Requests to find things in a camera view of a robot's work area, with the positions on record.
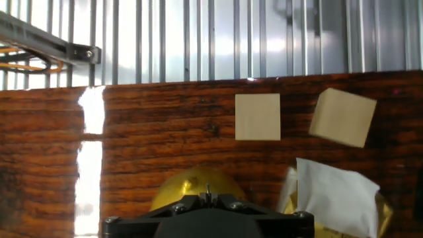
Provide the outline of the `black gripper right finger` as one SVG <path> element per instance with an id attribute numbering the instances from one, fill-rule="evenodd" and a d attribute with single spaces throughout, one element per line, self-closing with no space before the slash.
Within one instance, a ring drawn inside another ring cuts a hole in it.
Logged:
<path id="1" fill-rule="evenodd" d="M 314 216 L 292 215 L 240 200 L 232 194 L 208 195 L 208 231 L 213 237 L 313 237 Z"/>

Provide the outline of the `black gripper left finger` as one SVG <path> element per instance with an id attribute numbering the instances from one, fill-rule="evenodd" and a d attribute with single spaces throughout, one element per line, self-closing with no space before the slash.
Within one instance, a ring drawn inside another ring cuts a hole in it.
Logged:
<path id="1" fill-rule="evenodd" d="M 162 221 L 208 205 L 208 193 L 185 195 L 182 199 L 134 219 L 111 216 L 102 222 L 103 238 L 153 237 Z"/>

